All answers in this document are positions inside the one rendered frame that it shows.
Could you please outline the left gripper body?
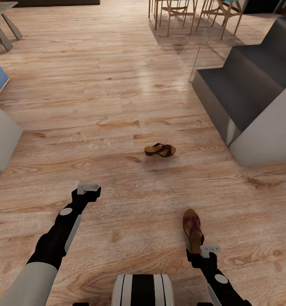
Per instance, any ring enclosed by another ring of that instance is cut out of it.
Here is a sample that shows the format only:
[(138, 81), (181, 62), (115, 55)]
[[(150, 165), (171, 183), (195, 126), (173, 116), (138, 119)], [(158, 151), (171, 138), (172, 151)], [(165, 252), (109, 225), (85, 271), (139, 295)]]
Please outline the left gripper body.
[(96, 190), (87, 190), (83, 195), (78, 195), (78, 190), (75, 190), (72, 192), (72, 201), (75, 200), (82, 201), (84, 203), (84, 207), (86, 207), (89, 202), (96, 201)]

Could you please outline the sandal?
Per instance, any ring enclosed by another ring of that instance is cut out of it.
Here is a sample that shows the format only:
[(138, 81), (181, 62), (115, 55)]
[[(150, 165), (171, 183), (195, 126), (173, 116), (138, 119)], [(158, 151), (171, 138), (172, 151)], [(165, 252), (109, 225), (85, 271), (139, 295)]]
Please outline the sandal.
[(195, 210), (189, 209), (183, 216), (183, 228), (189, 239), (191, 254), (201, 254), (200, 246), (205, 241), (205, 236), (200, 229), (200, 219)]
[(170, 157), (176, 152), (176, 148), (171, 145), (164, 145), (157, 143), (154, 146), (149, 146), (144, 148), (145, 154), (147, 156), (152, 156), (154, 154), (158, 154), (161, 157)]

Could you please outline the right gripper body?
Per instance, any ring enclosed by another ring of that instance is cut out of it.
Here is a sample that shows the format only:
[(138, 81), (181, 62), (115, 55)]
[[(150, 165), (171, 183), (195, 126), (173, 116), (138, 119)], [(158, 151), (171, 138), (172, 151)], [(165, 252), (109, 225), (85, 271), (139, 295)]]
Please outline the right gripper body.
[(204, 274), (204, 268), (207, 265), (213, 265), (217, 269), (217, 259), (214, 253), (210, 253), (210, 258), (203, 258), (200, 254), (191, 254), (193, 268), (201, 268)]

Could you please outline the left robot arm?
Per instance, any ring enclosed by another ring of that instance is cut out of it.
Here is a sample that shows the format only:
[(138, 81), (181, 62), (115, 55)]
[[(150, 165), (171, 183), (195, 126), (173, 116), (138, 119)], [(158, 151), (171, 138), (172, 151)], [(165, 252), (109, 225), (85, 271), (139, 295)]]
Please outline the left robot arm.
[(49, 233), (41, 236), (35, 253), (0, 300), (0, 306), (46, 306), (62, 258), (81, 223), (81, 213), (100, 197), (100, 192), (98, 184), (78, 185), (72, 192), (72, 203), (59, 212)]

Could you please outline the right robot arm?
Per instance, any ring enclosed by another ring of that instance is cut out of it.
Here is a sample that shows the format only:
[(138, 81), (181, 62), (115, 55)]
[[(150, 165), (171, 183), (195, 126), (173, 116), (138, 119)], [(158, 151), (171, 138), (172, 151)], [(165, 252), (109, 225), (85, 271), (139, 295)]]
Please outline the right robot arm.
[(201, 268), (207, 279), (207, 288), (215, 306), (252, 306), (248, 300), (243, 300), (233, 290), (228, 278), (217, 269), (217, 259), (214, 252), (220, 252), (219, 245), (201, 245), (201, 254), (191, 254), (186, 249), (188, 261), (193, 268)]

